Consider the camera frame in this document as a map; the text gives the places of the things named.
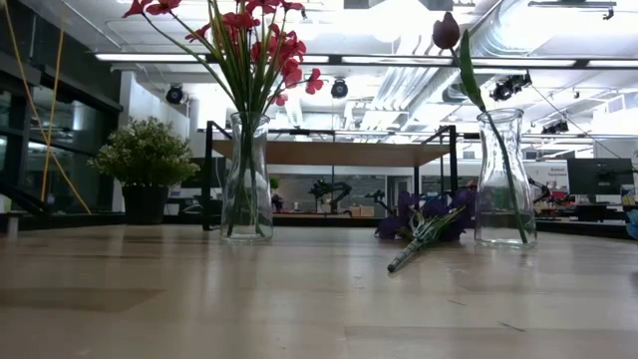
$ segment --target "green leaf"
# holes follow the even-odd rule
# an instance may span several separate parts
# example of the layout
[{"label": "green leaf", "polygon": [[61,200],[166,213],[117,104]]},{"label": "green leaf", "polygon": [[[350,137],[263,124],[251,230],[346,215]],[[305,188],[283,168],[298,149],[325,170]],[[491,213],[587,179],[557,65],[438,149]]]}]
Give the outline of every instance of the green leaf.
[{"label": "green leaf", "polygon": [[470,101],[477,105],[481,110],[484,110],[485,103],[480,97],[480,87],[479,84],[477,84],[475,70],[472,65],[472,56],[470,56],[470,32],[468,29],[463,32],[459,62],[459,67],[461,68],[461,80],[468,92]]}]

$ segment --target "cable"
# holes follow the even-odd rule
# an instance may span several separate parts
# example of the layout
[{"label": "cable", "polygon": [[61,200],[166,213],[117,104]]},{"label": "cable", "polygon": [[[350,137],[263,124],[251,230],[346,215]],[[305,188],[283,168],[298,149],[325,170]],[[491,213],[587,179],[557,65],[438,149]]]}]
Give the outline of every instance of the cable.
[{"label": "cable", "polygon": [[583,135],[585,135],[586,137],[588,137],[591,141],[593,141],[594,143],[596,143],[598,146],[600,146],[601,148],[605,149],[608,153],[610,153],[611,155],[615,156],[618,159],[622,159],[620,156],[618,156],[616,153],[614,153],[613,151],[609,150],[608,147],[606,147],[605,145],[603,145],[600,141],[596,140],[593,138],[593,136],[589,135],[587,132],[585,132],[582,128],[580,128],[578,125],[576,125],[573,121],[571,121],[565,114],[563,114],[560,110],[558,110],[554,104],[552,104],[540,91],[538,91],[538,89],[536,89],[535,86],[530,85],[532,89],[534,89],[535,92],[538,93],[538,95],[540,95],[540,97],[545,100],[545,102],[547,104],[549,104],[549,106],[551,106],[552,109],[554,109],[558,114],[560,114],[560,116],[562,116],[562,118],[567,121],[568,123],[571,124],[571,126],[575,127],[578,131],[580,131]]},{"label": "cable", "polygon": [[53,101],[51,102],[51,114],[49,116],[49,136],[47,140],[47,151],[44,161],[44,175],[42,177],[42,191],[40,200],[44,201],[47,191],[47,173],[49,171],[49,156],[51,155],[51,135],[53,134],[53,120],[56,112],[56,99],[58,98],[58,84],[60,83],[60,63],[62,62],[62,48],[64,45],[64,21],[60,24],[60,41],[58,44],[58,58],[56,59],[56,77],[53,79]]},{"label": "cable", "polygon": [[[11,14],[9,13],[9,4],[4,4],[4,13],[5,13],[6,17],[7,17],[7,25],[9,27],[9,35],[11,36],[11,43],[13,45],[13,51],[15,52],[15,55],[16,55],[16,62],[18,63],[18,69],[20,70],[20,75],[22,77],[22,83],[24,84],[25,92],[27,93],[27,99],[29,99],[29,105],[31,105],[31,110],[33,111],[33,115],[35,116],[36,121],[38,122],[38,127],[40,128],[40,134],[42,134],[42,137],[44,138],[44,141],[45,141],[46,145],[50,146],[51,142],[48,141],[49,139],[48,139],[48,137],[46,136],[46,134],[44,132],[44,128],[42,127],[42,121],[40,120],[40,115],[38,115],[38,109],[36,109],[36,105],[33,102],[33,96],[31,95],[31,88],[29,88],[29,84],[27,83],[27,77],[25,75],[24,66],[22,65],[22,59],[20,57],[20,51],[18,50],[18,41],[16,40],[16,34],[15,34],[14,30],[13,30],[13,23],[11,22]],[[78,193],[76,188],[71,183],[71,180],[69,179],[69,177],[65,173],[65,171],[62,168],[62,165],[60,164],[60,162],[58,161],[58,157],[56,156],[56,154],[55,153],[51,153],[51,158],[53,159],[53,161],[58,166],[58,169],[60,170],[60,174],[62,175],[64,180],[69,184],[69,187],[73,191],[73,194],[76,196],[78,201],[82,204],[82,206],[87,211],[87,213],[91,214],[91,210],[89,209],[87,204],[84,202],[84,200],[82,199],[82,197],[80,196],[80,194]]]}]

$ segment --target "water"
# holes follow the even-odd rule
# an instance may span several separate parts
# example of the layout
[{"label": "water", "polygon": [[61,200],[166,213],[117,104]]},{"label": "water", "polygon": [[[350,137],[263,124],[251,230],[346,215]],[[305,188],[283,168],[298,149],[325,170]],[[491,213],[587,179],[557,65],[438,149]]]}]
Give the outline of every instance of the water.
[{"label": "water", "polygon": [[[536,243],[536,226],[533,216],[521,216],[525,229],[527,245]],[[475,240],[488,244],[525,245],[516,225],[513,212],[477,213],[477,229]]]}]

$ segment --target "glass vase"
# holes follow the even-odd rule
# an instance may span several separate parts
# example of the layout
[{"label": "glass vase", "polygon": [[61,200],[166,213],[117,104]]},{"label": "glass vase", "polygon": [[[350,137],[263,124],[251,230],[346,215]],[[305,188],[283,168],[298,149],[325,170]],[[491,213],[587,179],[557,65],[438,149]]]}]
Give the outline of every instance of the glass vase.
[{"label": "glass vase", "polygon": [[259,113],[236,113],[232,123],[232,164],[223,189],[221,239],[259,242],[272,237],[270,180],[266,145],[270,119]]},{"label": "glass vase", "polygon": [[475,230],[478,242],[536,243],[533,200],[520,150],[522,115],[521,110],[502,109],[478,116],[482,146]]}]

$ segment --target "table surface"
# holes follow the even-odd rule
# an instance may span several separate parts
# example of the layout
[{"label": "table surface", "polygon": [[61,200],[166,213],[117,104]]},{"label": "table surface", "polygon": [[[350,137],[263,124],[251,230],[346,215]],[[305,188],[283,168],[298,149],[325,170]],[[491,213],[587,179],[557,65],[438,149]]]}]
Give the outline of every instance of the table surface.
[{"label": "table surface", "polygon": [[[212,148],[232,159],[232,141],[213,141]],[[369,166],[411,168],[446,155],[446,145],[355,144],[270,141],[269,165]]]},{"label": "table surface", "polygon": [[195,225],[0,239],[6,358],[636,358],[637,242],[540,233],[529,250],[275,228],[220,245]]}]

